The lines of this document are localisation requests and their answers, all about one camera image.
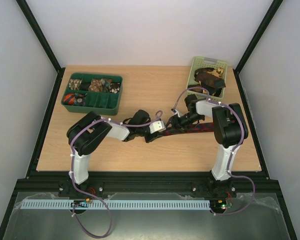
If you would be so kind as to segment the red navy striped tie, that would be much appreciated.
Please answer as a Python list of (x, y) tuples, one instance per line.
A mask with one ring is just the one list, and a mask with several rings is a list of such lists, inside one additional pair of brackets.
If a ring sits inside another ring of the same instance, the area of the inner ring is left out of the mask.
[(160, 137), (167, 137), (181, 134), (195, 134), (195, 133), (213, 133), (214, 124), (212, 122), (191, 124), (188, 127), (168, 127), (166, 130), (159, 133)]

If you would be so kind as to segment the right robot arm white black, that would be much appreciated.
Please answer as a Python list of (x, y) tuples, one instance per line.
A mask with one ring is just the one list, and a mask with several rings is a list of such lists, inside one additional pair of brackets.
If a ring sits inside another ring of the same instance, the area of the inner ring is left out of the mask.
[(188, 112), (181, 115), (175, 107), (172, 108), (173, 116), (169, 118), (166, 125), (189, 132), (190, 126), (195, 122), (204, 120), (205, 117), (212, 118), (213, 134), (218, 143), (218, 150), (207, 188), (212, 195), (219, 196), (230, 186), (236, 154), (249, 135), (241, 106), (238, 103), (227, 105), (210, 98), (200, 100), (194, 94), (188, 95), (185, 103)]

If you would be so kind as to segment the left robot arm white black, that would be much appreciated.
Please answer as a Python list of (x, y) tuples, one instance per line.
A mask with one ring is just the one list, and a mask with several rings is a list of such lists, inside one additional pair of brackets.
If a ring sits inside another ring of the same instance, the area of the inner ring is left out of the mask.
[(127, 142), (135, 137), (160, 133), (166, 130), (162, 114), (159, 110), (152, 120), (146, 111), (140, 109), (133, 117), (121, 122), (103, 117), (94, 110), (85, 115), (66, 133), (71, 150), (69, 177), (73, 183), (80, 185), (88, 179), (91, 154), (105, 138)]

